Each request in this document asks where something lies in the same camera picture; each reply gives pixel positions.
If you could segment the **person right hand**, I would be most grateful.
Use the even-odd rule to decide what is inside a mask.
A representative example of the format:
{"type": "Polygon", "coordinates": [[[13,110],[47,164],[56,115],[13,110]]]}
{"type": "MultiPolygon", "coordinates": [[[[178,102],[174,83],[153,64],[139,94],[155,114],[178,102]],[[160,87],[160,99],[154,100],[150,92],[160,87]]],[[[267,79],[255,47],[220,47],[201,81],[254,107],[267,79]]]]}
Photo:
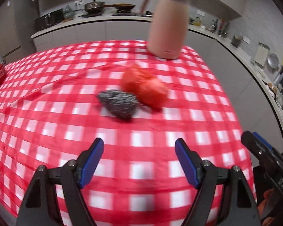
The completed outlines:
{"type": "Polygon", "coordinates": [[[263,197],[263,201],[257,208],[261,218],[261,224],[270,225],[276,218],[282,197],[281,194],[274,189],[265,191],[263,197]]]}

